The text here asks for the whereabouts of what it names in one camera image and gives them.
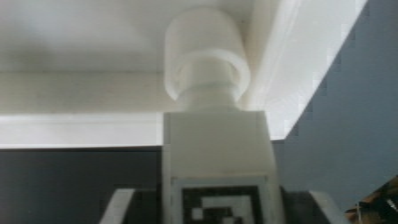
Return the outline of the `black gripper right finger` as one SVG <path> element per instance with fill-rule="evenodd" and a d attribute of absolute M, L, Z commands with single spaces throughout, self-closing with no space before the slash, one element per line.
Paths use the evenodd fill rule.
<path fill-rule="evenodd" d="M 286 224 L 350 224 L 325 192 L 281 189 L 281 195 Z"/>

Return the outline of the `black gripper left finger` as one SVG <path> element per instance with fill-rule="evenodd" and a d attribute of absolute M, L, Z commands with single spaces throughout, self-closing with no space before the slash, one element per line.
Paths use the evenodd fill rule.
<path fill-rule="evenodd" d="M 155 189 L 119 188 L 110 196 L 98 224 L 160 224 Z"/>

